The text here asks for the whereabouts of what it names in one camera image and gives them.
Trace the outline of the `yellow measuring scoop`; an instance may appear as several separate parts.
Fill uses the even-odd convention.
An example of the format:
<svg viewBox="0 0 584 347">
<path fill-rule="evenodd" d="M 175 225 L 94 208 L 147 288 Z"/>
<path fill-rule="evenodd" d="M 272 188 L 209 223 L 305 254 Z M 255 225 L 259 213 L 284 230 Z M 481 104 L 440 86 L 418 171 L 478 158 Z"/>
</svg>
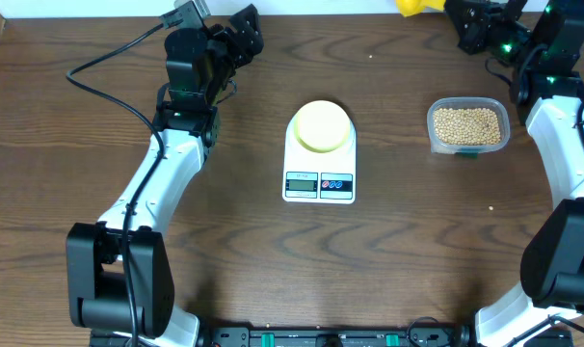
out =
<svg viewBox="0 0 584 347">
<path fill-rule="evenodd" d="M 395 0 L 395 5 L 402 16 L 408 17 L 425 10 L 442 12 L 445 2 L 446 0 Z"/>
</svg>

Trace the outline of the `yellow bowl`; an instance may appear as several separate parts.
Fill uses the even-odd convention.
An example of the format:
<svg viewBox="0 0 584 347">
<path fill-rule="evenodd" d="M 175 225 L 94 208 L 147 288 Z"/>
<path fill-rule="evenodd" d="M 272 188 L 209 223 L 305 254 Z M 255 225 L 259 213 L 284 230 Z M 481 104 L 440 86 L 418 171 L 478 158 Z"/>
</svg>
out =
<svg viewBox="0 0 584 347">
<path fill-rule="evenodd" d="M 302 106 L 293 117 L 293 134 L 305 149 L 327 153 L 342 147 L 350 138 L 352 123 L 338 104 L 316 100 Z"/>
</svg>

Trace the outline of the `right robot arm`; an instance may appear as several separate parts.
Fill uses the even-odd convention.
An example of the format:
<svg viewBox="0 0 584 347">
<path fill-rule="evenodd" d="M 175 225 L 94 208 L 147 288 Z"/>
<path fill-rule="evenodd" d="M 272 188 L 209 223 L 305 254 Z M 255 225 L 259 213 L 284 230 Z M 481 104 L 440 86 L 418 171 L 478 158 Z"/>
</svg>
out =
<svg viewBox="0 0 584 347">
<path fill-rule="evenodd" d="M 452 346 L 558 343 L 549 329 L 584 334 L 584 82 L 574 67 L 584 43 L 584 0 L 549 0 L 533 29 L 519 21 L 522 1 L 447 0 L 444 10 L 468 54 L 484 51 L 512 69 L 509 94 L 542 157 L 553 211 L 523 252 L 519 281 Z"/>
</svg>

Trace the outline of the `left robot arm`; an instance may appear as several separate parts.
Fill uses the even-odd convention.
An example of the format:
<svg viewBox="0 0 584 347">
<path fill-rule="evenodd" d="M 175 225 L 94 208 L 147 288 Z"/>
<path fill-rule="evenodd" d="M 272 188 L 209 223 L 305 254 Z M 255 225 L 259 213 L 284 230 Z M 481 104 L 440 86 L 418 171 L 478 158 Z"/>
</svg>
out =
<svg viewBox="0 0 584 347">
<path fill-rule="evenodd" d="M 220 130 L 219 106 L 234 75 L 264 47 L 259 12 L 247 6 L 227 25 L 207 25 L 207 5 L 181 1 L 159 19 L 168 31 L 167 82 L 146 119 L 150 143 L 130 182 L 96 222 L 66 237 L 71 322 L 114 346 L 207 346 L 209 331 L 175 301 L 164 238 Z"/>
</svg>

